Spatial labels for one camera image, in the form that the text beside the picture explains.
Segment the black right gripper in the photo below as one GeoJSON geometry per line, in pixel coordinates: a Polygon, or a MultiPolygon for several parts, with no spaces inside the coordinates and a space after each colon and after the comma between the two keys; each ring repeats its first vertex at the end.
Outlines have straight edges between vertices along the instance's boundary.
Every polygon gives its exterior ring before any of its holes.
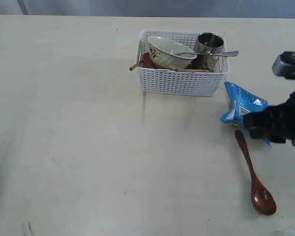
{"type": "MultiPolygon", "coordinates": [[[[272,65],[275,76],[295,80],[295,52],[285,51],[279,54],[272,65]]],[[[283,111],[285,136],[295,147],[295,91],[285,102],[283,111]]],[[[250,112],[243,116],[243,126],[252,139],[285,144],[286,138],[280,133],[282,128],[282,109],[269,106],[261,112],[250,112]]]]}

